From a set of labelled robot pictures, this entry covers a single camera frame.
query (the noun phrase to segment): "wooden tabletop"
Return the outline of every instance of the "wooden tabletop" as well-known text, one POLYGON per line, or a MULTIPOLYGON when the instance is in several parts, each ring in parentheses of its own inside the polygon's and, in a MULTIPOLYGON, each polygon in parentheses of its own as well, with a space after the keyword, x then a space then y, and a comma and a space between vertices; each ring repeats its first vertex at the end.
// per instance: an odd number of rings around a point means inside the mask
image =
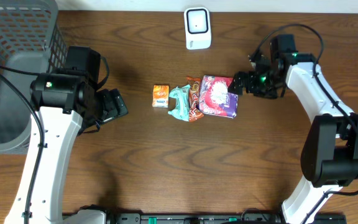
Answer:
MULTIPOLYGON (((247 56, 284 24, 312 26, 324 38, 324 75, 358 113, 358 15, 211 13, 212 45, 187 50, 179 12, 59 12, 68 45, 90 46, 107 58, 106 88, 118 88, 129 114, 79 136, 73 147, 63 210, 99 204, 144 213, 237 213, 277 209, 301 178, 300 152, 310 122, 296 96, 239 98, 234 119, 205 116, 194 123, 152 108, 154 84, 186 84, 186 76, 232 77, 251 66, 247 56)), ((301 52, 319 42, 301 28, 301 52)), ((268 54, 268 45, 263 47, 268 54)), ((175 107, 170 101, 170 109, 175 107)), ((19 187, 25 156, 0 155, 0 223, 19 187)), ((358 180, 343 191, 358 189, 358 180)), ((358 196, 333 196, 325 212, 358 223, 358 196)))

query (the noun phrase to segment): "pink and purple package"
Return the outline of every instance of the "pink and purple package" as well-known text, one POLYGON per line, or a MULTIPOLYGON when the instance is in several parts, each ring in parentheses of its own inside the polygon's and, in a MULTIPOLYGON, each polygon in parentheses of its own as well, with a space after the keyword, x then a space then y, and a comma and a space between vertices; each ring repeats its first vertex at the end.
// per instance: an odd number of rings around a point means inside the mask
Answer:
POLYGON ((205 75, 201 82, 200 110, 205 114, 234 118, 239 96, 228 93, 232 78, 205 75))

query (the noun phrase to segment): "orange packet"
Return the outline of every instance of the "orange packet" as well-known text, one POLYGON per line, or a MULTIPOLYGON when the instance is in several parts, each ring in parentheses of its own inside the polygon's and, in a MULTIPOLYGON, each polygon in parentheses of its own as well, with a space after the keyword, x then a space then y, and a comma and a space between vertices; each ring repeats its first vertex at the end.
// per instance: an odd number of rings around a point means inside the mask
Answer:
POLYGON ((153 107, 168 108, 169 86, 154 85, 153 88, 153 107))
POLYGON ((204 114, 197 108, 198 107, 198 99, 200 98, 200 78, 191 78, 186 77, 188 84, 190 85, 189 89, 189 104, 190 104, 190 112, 189 112, 189 122, 200 119, 204 116, 204 114))

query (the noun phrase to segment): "white wall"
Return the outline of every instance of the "white wall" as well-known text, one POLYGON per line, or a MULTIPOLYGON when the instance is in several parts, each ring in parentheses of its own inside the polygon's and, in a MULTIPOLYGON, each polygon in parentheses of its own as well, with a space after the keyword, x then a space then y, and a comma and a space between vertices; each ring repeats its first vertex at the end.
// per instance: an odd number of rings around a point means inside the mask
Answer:
POLYGON ((358 0, 56 0, 60 10, 358 13, 358 0))

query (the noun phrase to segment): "green connector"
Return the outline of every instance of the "green connector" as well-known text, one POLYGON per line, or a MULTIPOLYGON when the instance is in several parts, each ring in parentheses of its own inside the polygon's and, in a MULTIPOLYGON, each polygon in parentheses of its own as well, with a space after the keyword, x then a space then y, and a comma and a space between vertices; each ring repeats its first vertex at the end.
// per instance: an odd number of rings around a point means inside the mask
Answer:
POLYGON ((149 218, 149 224, 157 224, 157 218, 149 218))

